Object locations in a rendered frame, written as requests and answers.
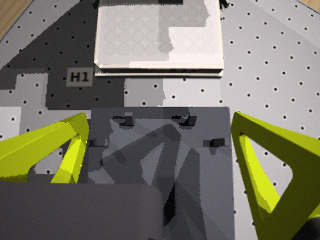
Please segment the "white microplate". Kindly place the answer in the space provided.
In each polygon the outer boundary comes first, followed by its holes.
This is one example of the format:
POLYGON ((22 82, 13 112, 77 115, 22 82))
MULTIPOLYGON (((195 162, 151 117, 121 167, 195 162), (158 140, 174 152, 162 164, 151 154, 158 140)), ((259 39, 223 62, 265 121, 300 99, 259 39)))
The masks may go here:
POLYGON ((221 79, 219 0, 99 0, 97 79, 221 79))

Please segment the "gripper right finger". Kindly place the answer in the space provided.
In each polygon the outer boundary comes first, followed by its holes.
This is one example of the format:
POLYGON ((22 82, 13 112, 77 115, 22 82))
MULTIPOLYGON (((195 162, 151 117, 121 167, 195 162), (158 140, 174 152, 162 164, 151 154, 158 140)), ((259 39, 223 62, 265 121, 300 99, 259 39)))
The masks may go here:
POLYGON ((241 112, 233 115, 231 135, 258 240, 291 240, 309 219, 320 217, 319 139, 241 112), (281 198, 248 137, 290 166, 293 177, 281 198))

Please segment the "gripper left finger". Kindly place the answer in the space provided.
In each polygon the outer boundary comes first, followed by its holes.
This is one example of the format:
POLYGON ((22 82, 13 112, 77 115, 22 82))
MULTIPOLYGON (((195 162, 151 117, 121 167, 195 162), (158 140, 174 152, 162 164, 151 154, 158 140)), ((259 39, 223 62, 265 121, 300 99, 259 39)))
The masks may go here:
POLYGON ((50 183, 77 183, 88 134, 86 114, 79 113, 0 141, 0 181, 29 182, 29 169, 72 138, 50 183))

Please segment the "grey base plate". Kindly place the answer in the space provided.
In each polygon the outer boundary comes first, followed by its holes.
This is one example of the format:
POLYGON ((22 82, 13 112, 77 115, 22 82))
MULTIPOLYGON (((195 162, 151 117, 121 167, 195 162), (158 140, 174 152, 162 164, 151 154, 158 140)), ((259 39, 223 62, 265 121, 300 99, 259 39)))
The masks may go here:
POLYGON ((229 107, 320 140, 320 12, 300 0, 229 0, 221 79, 97 79, 98 7, 31 0, 0 38, 0 141, 78 113, 89 125, 77 183, 88 183, 91 108, 229 107), (68 68, 93 67, 92 86, 68 68))

